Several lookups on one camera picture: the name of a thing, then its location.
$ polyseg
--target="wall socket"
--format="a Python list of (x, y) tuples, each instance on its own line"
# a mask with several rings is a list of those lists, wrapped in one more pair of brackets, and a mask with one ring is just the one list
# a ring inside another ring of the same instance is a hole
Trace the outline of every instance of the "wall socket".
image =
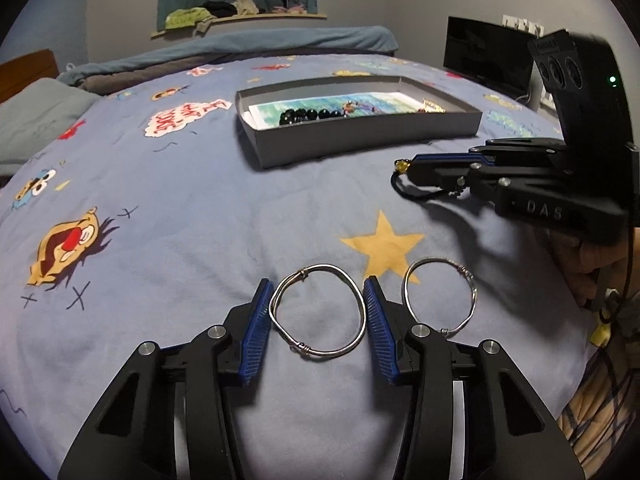
[(525, 18), (516, 18), (515, 16), (502, 16), (502, 25), (504, 27), (515, 28), (516, 30), (522, 30), (529, 34), (534, 34), (536, 37), (540, 37), (545, 33), (545, 27), (539, 23), (530, 22)]

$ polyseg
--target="gray box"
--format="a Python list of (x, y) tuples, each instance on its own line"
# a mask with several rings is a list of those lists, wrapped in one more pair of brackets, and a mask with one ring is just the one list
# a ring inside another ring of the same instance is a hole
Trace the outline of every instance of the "gray box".
[[(419, 102), (432, 101), (446, 112), (339, 117), (268, 130), (254, 129), (243, 117), (252, 105), (356, 92), (402, 92)], [(447, 93), (406, 77), (382, 75), (323, 77), (241, 90), (236, 110), (263, 168), (382, 146), (472, 137), (482, 119), (480, 110)]]

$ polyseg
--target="human hand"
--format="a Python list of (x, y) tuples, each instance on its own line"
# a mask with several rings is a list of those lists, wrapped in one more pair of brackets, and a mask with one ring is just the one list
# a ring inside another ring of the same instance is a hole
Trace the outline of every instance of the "human hand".
[[(590, 276), (595, 269), (612, 265), (612, 276), (608, 288), (616, 288), (622, 293), (626, 280), (628, 238), (625, 234), (615, 246), (600, 246), (556, 232), (550, 233), (551, 247), (556, 263), (564, 276), (569, 290), (578, 305), (596, 296), (596, 282)], [(634, 237), (634, 260), (640, 259), (640, 228)], [(634, 261), (632, 279), (628, 295), (640, 290), (640, 266)]]

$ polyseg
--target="wooden headboard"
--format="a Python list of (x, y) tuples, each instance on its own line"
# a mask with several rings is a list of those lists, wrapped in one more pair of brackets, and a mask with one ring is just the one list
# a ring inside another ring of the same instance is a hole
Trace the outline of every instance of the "wooden headboard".
[(0, 65), (0, 103), (43, 77), (57, 77), (56, 58), (50, 50), (39, 50)]

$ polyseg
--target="painting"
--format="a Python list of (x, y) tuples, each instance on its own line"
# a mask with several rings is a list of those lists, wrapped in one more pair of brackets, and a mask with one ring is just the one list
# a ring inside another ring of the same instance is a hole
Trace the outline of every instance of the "painting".
[(387, 114), (413, 114), (424, 107), (420, 101), (402, 92), (360, 92), (353, 94), (309, 97), (276, 101), (249, 106), (256, 126), (259, 130), (276, 128), (280, 124), (280, 116), (286, 110), (328, 110), (339, 111), (346, 117), (366, 117)]

